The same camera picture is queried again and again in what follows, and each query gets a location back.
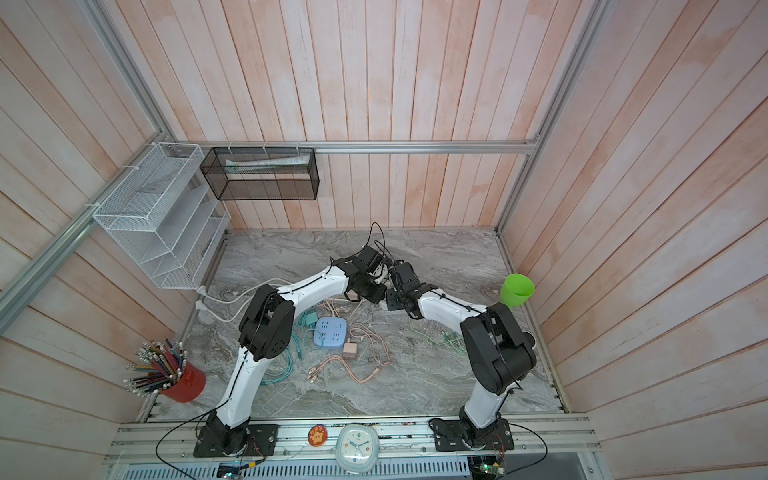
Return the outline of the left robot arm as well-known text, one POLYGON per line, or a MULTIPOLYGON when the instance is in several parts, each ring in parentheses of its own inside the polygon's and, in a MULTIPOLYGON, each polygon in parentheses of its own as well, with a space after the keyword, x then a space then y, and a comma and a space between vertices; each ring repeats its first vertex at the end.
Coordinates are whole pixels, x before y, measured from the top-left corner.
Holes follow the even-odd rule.
POLYGON ((271 361, 288 347, 294 320, 308 308, 350 291, 361 299, 379 302, 386 286, 376 271, 383 264, 381 253, 364 246, 305 280, 256 289, 238 326, 240 348, 233 374, 201 429, 204 450, 225 456, 243 453, 249 443, 248 425, 257 390, 271 361))

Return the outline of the pink usb charger plug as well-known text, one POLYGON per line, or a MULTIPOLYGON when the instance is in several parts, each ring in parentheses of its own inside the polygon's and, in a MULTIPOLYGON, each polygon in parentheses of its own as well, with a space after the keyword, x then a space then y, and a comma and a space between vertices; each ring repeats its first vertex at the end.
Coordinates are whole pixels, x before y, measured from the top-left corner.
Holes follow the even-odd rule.
POLYGON ((354 360, 358 356, 358 350, 357 342, 347 341, 342 347, 341 356, 345 360, 354 360))

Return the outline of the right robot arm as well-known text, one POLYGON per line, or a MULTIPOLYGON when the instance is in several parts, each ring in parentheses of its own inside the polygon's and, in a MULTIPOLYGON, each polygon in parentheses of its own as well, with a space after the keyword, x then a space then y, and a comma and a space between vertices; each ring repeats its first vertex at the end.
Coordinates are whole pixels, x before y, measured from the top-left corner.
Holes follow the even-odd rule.
POLYGON ((394 262, 388 277, 392 283, 388 305, 413 319, 434 321, 458 332, 476 379, 458 420, 430 421, 437 448, 477 449, 495 440, 504 445, 509 427, 501 418, 501 408, 538 363, 533 335, 523 331, 505 304, 483 306, 452 297, 421 281, 408 262, 394 262))

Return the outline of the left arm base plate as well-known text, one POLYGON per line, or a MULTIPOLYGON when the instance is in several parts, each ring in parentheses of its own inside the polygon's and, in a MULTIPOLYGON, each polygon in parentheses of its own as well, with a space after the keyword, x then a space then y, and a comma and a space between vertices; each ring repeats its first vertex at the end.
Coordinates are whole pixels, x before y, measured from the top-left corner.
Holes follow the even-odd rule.
POLYGON ((277 424, 247 425, 234 429, 206 425, 199 432, 193 457, 270 457, 275 451, 278 429, 277 424))

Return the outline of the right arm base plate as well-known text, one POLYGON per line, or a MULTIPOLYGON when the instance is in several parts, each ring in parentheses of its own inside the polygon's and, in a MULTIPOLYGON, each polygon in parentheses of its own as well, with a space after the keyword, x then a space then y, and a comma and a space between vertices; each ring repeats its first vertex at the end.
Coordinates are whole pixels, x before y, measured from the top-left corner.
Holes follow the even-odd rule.
POLYGON ((435 449, 438 452, 514 449, 509 423, 502 418, 481 429, 463 419, 433 418, 429 420, 428 426, 433 432, 435 449))

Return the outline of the blue power strip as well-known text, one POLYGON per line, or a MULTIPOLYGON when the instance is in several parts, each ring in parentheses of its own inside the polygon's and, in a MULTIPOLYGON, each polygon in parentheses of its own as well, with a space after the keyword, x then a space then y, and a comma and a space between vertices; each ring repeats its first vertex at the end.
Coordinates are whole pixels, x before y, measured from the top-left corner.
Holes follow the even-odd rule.
POLYGON ((315 324, 313 343, 319 348, 342 348, 347 339, 347 322, 338 317, 321 317, 315 324))

